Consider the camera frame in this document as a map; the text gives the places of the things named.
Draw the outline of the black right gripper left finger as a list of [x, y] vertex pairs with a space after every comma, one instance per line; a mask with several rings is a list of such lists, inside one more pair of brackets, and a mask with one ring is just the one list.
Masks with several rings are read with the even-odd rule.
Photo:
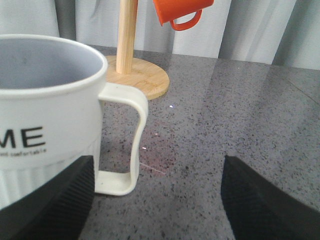
[[2, 240], [76, 240], [95, 191], [93, 156], [81, 156], [46, 184], [0, 211]]

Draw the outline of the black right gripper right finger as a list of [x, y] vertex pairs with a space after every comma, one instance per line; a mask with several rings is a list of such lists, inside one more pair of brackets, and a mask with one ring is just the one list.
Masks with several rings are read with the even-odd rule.
[[225, 156], [220, 195], [237, 240], [318, 240], [319, 211], [280, 190], [236, 156]]

